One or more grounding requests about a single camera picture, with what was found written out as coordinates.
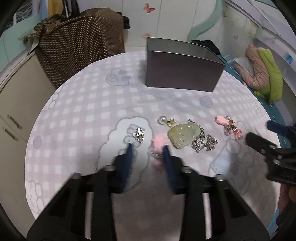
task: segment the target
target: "cabinet handle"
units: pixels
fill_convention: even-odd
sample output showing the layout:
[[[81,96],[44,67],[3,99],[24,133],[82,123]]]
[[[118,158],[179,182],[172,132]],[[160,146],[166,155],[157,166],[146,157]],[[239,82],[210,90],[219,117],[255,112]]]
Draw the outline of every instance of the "cabinet handle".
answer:
[[[22,129],[22,127],[17,123],[17,121],[10,115],[7,115],[7,118],[9,118],[17,126],[18,129]]]
[[[12,133],[10,133],[10,131],[9,130],[7,130],[6,128],[2,128],[13,140],[15,140],[15,141],[17,141],[17,138],[12,134]]]

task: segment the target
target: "tablecloth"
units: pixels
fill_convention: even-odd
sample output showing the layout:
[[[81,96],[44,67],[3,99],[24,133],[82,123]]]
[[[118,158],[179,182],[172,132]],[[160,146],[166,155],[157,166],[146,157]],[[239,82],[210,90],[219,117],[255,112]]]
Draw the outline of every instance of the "tablecloth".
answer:
[[[267,226],[276,210],[279,184],[265,179],[262,155],[244,139],[224,135],[214,122],[217,115],[230,115],[244,135],[251,131],[279,145],[277,135],[266,129],[270,119],[260,102],[227,72],[212,93],[146,87],[145,59],[145,51],[139,51],[92,63],[48,100],[25,157],[27,201],[34,217],[71,173],[97,172],[131,142],[135,153],[126,191],[112,197],[118,240],[179,240],[184,197],[173,195],[165,171],[151,166],[151,139],[169,130],[157,122],[165,115],[176,124],[192,119],[217,139],[213,151],[196,153],[190,145],[181,150],[170,145],[170,151],[202,175],[225,174]],[[145,130],[142,144],[132,136],[137,127]]]

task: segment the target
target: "checkered tablecloth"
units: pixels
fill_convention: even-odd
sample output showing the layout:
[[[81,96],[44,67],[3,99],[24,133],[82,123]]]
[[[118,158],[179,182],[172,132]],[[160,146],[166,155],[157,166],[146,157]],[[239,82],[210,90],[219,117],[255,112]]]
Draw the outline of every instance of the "checkered tablecloth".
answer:
[[[276,210],[279,185],[264,177],[263,157],[224,135],[214,122],[230,115],[242,129],[279,145],[266,129],[270,120],[252,93],[223,72],[213,93],[145,86],[145,52],[123,53],[90,64],[64,83],[39,114],[25,158],[27,201],[35,218],[73,172],[91,174],[135,145],[135,162],[124,194],[113,195],[118,240],[179,240],[184,198],[174,196],[165,171],[151,166],[151,139],[167,134],[161,115],[176,124],[192,119],[218,140],[215,150],[191,146],[171,153],[203,175],[225,174],[261,221]],[[132,133],[145,130],[138,143]]]

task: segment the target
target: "open container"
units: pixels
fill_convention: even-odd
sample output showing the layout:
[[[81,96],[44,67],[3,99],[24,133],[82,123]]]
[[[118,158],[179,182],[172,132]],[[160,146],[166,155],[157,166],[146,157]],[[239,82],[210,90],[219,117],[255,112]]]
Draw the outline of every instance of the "open container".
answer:
[[[225,64],[210,49],[147,38],[146,86],[213,92]]]

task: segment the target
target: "pearl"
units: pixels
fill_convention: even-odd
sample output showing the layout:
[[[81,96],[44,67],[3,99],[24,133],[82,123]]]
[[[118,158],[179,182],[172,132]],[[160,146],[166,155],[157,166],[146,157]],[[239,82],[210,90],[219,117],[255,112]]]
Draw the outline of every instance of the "pearl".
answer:
[[[166,122],[167,122],[167,118],[164,115],[158,118],[159,124],[164,125]]]

